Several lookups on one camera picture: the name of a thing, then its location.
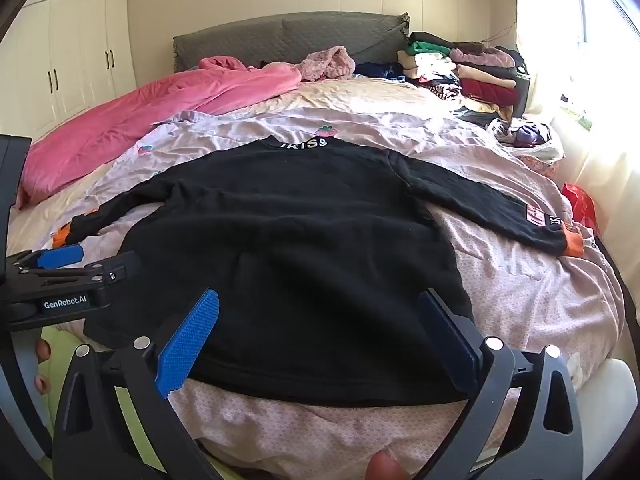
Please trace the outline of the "person's left hand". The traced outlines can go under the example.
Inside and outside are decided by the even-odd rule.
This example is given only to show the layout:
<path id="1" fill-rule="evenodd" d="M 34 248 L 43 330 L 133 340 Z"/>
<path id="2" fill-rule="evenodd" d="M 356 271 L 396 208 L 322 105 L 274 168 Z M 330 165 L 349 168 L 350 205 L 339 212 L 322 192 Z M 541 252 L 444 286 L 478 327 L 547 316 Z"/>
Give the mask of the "person's left hand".
<path id="1" fill-rule="evenodd" d="M 39 338 L 37 340 L 36 356 L 39 364 L 45 363 L 50 360 L 50 357 L 51 357 L 50 344 L 42 338 Z M 49 379 L 43 374 L 38 373 L 36 375 L 34 379 L 34 385 L 36 387 L 36 390 L 42 396 L 44 396 L 45 394 L 48 394 L 51 391 L 51 385 L 50 385 Z"/>

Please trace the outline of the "person's right hand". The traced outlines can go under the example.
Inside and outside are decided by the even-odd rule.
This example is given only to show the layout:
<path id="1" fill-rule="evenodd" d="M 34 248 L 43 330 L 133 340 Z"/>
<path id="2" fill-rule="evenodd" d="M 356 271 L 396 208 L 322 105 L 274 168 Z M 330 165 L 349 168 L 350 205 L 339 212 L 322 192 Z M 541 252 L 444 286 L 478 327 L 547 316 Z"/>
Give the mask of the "person's right hand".
<path id="1" fill-rule="evenodd" d="M 405 470 L 397 457 L 389 448 L 383 448 L 369 460 L 364 480 L 410 480 L 411 476 Z"/>

